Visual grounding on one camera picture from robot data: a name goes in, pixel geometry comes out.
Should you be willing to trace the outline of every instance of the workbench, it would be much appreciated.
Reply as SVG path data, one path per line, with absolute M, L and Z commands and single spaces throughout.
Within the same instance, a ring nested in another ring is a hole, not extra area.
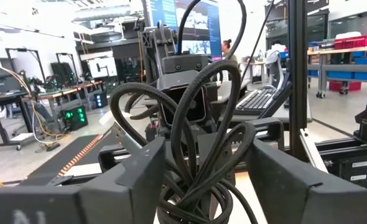
M 28 107 L 26 103 L 23 102 L 22 98 L 26 96 L 27 93 L 13 93 L 10 95 L 1 95 L 0 96 L 0 106 L 7 106 L 12 103 L 15 103 L 21 108 L 23 120 L 25 122 L 25 126 L 27 128 L 27 133 L 18 135 L 13 139 L 9 139 L 8 133 L 3 128 L 1 121 L 0 121 L 0 136 L 2 139 L 2 143 L 0 143 L 0 147 L 4 146 L 15 146 L 16 150 L 21 150 L 21 142 L 27 138 L 33 136 L 33 130 L 30 122 L 30 116 L 28 114 Z
M 38 100 L 47 100 L 51 109 L 52 118 L 54 121 L 58 120 L 58 115 L 60 110 L 63 107 L 68 108 L 73 105 L 82 105 L 83 102 L 81 100 L 80 92 L 83 91 L 83 96 L 86 102 L 87 110 L 92 110 L 92 100 L 91 96 L 93 95 L 94 90 L 101 90 L 103 91 L 103 82 L 91 82 L 91 83 L 81 83 L 71 88 L 66 88 L 63 90 L 57 90 L 48 93 L 39 93 Z M 64 97 L 67 97 L 67 102 L 62 102 Z
M 358 78 L 353 76 L 350 78 L 331 77 L 328 72 L 363 72 L 367 73 L 367 65 L 360 64 L 328 64 L 328 56 L 331 54 L 348 54 L 353 52 L 367 52 L 367 47 L 357 47 L 352 49 L 340 50 L 319 50 L 316 52 L 308 52 L 308 58 L 318 55 L 318 64 L 309 63 L 308 71 L 310 77 L 318 78 L 318 98 L 324 98 L 327 90 L 328 81 L 343 81 L 343 82 L 367 82 L 367 78 Z

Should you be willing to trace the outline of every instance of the coiled cable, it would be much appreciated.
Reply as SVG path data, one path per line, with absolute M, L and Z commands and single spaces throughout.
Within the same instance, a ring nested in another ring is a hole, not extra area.
M 221 70 L 227 70 L 232 74 L 233 88 L 231 89 L 228 109 L 224 116 L 225 122 L 221 124 L 220 129 L 218 130 L 216 143 L 214 143 L 206 162 L 199 172 L 197 172 L 195 143 L 190 130 L 189 122 L 185 118 L 187 112 L 186 109 L 188 108 L 186 104 L 187 102 L 191 102 L 191 98 L 200 91 L 202 85 L 209 80 L 209 77 L 212 76 L 213 73 L 219 72 Z M 233 209 L 233 199 L 230 195 L 230 191 L 239 198 L 239 201 L 243 204 L 243 207 L 245 208 L 246 213 L 249 215 L 251 222 L 253 224 L 257 223 L 254 213 L 251 210 L 251 207 L 248 205 L 246 199 L 233 185 L 224 179 L 224 176 L 241 161 L 241 158 L 246 154 L 248 149 L 251 148 L 250 146 L 252 145 L 253 139 L 256 135 L 254 126 L 248 123 L 237 125 L 228 133 L 228 135 L 226 135 L 230 118 L 238 100 L 240 91 L 239 83 L 240 73 L 235 62 L 221 60 L 213 62 L 199 73 L 197 78 L 194 79 L 194 81 L 186 89 L 178 105 L 165 93 L 152 86 L 142 83 L 125 83 L 116 87 L 112 92 L 110 96 L 110 107 L 116 122 L 118 122 L 120 126 L 141 145 L 147 144 L 147 141 L 143 139 L 143 137 L 128 124 L 119 109 L 119 99 L 123 95 L 135 91 L 136 93 L 150 96 L 151 98 L 157 100 L 160 104 L 163 104 L 171 113 L 175 114 L 173 126 L 175 127 L 175 125 L 178 125 L 178 127 L 172 130 L 172 138 L 175 139 L 172 140 L 172 155 L 176 165 L 171 161 L 166 161 L 165 163 L 167 168 L 175 172 L 179 178 L 172 180 L 168 175 L 165 175 L 164 184 L 166 185 L 166 188 L 164 188 L 160 195 L 160 204 L 157 208 L 157 216 L 161 224 L 228 223 L 229 216 Z M 183 132 L 187 143 L 186 148 L 188 149 L 189 154 L 188 166 L 184 160 L 180 134 L 177 134 L 181 132 Z M 215 165 L 215 160 L 213 160 L 213 158 L 218 157 L 218 155 L 221 154 L 222 149 L 228 147 L 231 144 L 233 138 L 237 138 L 237 135 L 240 133 L 243 134 L 244 139 L 238 151 L 236 151 L 236 153 L 223 167 L 219 168 L 216 172 L 212 172 L 212 169 L 214 169 Z M 200 174 L 206 174 L 208 172 L 208 167 L 212 168 L 211 172 L 209 172 L 210 175 L 208 175 L 206 178 L 199 178 Z M 215 196 L 222 208 L 221 215 L 213 220 L 210 220 L 210 218 L 202 213 L 202 210 L 198 208 L 197 203 L 201 198 L 203 198 L 203 196 L 208 195 L 209 193 Z M 175 201 L 175 205 L 170 203 L 171 200 Z

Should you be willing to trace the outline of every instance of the black box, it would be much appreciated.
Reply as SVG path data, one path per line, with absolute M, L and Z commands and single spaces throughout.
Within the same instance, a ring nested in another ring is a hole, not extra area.
M 367 188 L 367 155 L 337 159 L 327 169 L 337 177 Z
M 88 125 L 88 119 L 85 113 L 85 107 L 78 105 L 69 109 L 61 110 L 65 126 L 70 131 L 76 131 Z
M 109 105 L 108 96 L 106 95 L 106 91 L 102 93 L 94 94 L 95 108 L 104 108 Z

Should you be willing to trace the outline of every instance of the wheel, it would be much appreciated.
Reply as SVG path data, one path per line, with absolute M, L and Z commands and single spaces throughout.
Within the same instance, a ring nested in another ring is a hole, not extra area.
M 325 98 L 326 94 L 324 92 L 317 92 L 316 93 L 316 98 L 320 98 L 320 99 L 323 99 Z

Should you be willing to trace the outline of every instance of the label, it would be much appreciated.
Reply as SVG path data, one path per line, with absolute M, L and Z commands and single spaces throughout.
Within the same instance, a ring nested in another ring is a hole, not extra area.
M 363 162 L 354 162 L 352 163 L 352 168 L 356 168 L 356 167 L 364 167 L 367 166 L 367 161 L 363 161 Z
M 13 224 L 46 224 L 44 212 L 38 211 L 35 214 L 37 216 L 37 220 L 32 220 L 30 222 L 29 217 L 22 210 L 15 210 L 13 213 Z
M 226 71 L 226 70 L 222 71 L 222 81 L 228 81 L 228 80 L 229 80 L 228 71 Z
M 356 176 L 352 176 L 350 180 L 357 181 L 357 180 L 365 180 L 366 178 L 367 178 L 367 175 L 356 175 Z

